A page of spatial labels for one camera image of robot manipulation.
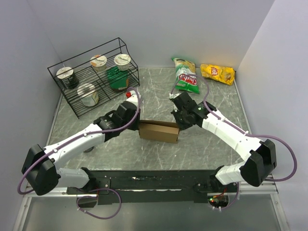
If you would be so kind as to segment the green Chuba chips bag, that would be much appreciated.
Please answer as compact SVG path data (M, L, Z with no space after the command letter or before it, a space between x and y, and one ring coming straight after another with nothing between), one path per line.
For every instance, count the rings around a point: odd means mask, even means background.
M181 58L172 58L175 64L176 84L175 88L199 94L195 63Z

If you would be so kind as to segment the Chobani yogurt cup on rack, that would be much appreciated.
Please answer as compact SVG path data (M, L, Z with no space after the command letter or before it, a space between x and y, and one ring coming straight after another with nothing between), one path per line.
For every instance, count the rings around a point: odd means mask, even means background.
M126 71L129 69L131 57L128 54L118 54L114 58L114 63L120 71Z

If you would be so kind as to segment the dark tin can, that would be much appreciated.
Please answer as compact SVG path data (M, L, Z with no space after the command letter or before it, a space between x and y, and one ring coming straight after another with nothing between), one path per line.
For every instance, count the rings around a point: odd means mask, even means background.
M90 147L90 148L86 149L86 150L84 151L84 153L89 153L89 152L91 152L93 149L94 149L94 147Z

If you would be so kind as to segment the dark yogurt cup on rack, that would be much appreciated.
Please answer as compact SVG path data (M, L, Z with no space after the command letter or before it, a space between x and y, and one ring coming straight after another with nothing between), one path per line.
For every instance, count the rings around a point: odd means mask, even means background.
M74 89L78 86L79 80L75 75L73 68L63 67L56 73L58 79L60 79L67 89Z

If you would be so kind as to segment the yellow Lays chips bag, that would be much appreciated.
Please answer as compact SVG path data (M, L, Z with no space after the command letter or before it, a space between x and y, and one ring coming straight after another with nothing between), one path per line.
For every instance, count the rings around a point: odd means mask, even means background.
M235 80L235 71L232 67L212 64L201 64L200 71L203 77L231 86Z

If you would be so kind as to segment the orange yogurt cup on rack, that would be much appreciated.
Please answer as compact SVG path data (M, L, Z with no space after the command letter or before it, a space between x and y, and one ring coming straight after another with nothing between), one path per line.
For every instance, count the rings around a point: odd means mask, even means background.
M97 72L103 72L106 69L107 58L104 55L95 55L91 57L90 64Z

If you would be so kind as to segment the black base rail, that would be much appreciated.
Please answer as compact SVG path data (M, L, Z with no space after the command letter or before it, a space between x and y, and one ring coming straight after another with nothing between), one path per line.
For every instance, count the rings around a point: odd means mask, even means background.
M67 188L67 194L93 195L99 205L123 203L207 203L208 194L237 191L236 183L222 185L213 170L91 170L90 186Z

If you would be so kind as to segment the brown cardboard box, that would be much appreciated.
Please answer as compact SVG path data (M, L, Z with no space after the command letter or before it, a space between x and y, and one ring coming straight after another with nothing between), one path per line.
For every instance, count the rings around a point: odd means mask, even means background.
M180 129L174 122L141 120L139 136L141 139L177 143Z

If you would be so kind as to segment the white cup lower rack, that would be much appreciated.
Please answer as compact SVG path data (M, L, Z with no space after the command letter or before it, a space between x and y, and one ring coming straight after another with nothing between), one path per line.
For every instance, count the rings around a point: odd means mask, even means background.
M99 101L99 96L96 88L91 83L85 83L78 87L77 94L82 103L86 107L95 106Z

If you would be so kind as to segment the green snack bag in rack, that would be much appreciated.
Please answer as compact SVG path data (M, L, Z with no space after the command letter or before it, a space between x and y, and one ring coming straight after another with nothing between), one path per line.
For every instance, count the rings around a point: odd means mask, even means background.
M128 88L128 71L120 70L117 66L114 66L107 70L107 79L110 88L115 92L121 92Z

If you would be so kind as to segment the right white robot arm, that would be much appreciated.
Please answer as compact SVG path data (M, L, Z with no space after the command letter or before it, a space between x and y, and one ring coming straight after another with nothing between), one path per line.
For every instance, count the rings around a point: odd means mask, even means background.
M258 187L276 167L275 144L267 139L249 137L210 103L196 103L187 92L170 94L174 116L180 130L194 125L211 132L229 145L242 159L230 166L218 167L210 176L210 186L220 192L230 183L245 181Z

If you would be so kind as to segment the aluminium extrusion rail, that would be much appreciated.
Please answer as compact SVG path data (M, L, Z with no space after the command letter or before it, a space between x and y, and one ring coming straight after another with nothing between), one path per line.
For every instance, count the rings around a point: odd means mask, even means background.
M268 181L258 187L252 186L247 182L242 182L239 192L240 194L278 194L276 184Z

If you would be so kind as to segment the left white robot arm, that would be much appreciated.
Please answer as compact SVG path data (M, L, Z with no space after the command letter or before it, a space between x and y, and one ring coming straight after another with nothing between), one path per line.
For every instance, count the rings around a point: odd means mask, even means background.
M63 166L74 156L119 136L126 129L137 130L139 118L140 100L131 96L116 110L97 118L77 134L44 148L38 144L32 146L22 167L23 179L39 196L58 186L76 187L83 193L91 193L95 189L95 179L88 169Z

